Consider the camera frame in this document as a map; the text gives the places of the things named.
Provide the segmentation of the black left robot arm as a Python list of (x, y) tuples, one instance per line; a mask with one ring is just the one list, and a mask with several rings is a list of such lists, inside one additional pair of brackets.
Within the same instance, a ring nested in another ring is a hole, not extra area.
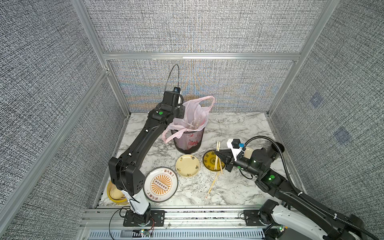
[(124, 193), (132, 211), (139, 216), (147, 216), (150, 211), (150, 203), (143, 190), (146, 177), (140, 168), (156, 139), (175, 118), (184, 118), (183, 103), (179, 87), (165, 91), (162, 102), (148, 113), (143, 129), (129, 148), (118, 158), (112, 157), (109, 160), (112, 183)]

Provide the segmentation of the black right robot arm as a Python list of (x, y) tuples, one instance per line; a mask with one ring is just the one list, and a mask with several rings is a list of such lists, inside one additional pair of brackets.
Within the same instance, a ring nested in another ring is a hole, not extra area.
[(281, 200), (296, 209), (289, 210), (273, 200), (267, 200), (260, 207), (257, 220), (265, 226), (281, 225), (293, 229), (312, 240), (365, 240), (377, 239), (367, 231), (361, 219), (349, 217), (320, 204), (300, 191), (290, 178), (275, 172), (271, 164), (283, 155), (283, 147), (272, 143), (269, 148), (254, 150), (245, 156), (246, 146), (236, 139), (230, 141), (228, 150), (216, 151), (225, 163), (227, 171), (236, 167), (256, 178), (257, 187), (263, 192)]

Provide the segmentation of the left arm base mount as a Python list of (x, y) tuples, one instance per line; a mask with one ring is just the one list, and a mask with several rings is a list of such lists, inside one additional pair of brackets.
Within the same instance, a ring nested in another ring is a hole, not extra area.
[(163, 227), (165, 211), (148, 210), (143, 215), (128, 211), (125, 214), (124, 227)]

